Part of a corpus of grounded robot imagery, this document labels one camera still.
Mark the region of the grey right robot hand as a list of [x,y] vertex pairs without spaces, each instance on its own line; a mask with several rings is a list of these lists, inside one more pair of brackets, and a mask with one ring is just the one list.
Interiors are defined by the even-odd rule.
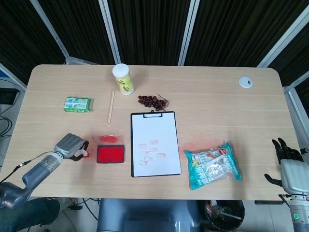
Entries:
[[302,155],[296,149],[287,146],[282,138],[272,140],[275,146],[280,166],[280,179],[274,179],[264,174],[266,180],[276,186],[282,187],[289,195],[309,194],[309,165],[304,162]]

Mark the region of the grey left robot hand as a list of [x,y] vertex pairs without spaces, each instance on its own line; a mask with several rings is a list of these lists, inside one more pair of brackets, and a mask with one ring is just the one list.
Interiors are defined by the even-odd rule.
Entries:
[[62,156],[63,159],[79,161],[82,158],[89,157],[87,152],[89,142],[83,138],[68,133],[63,137],[54,148],[54,151]]

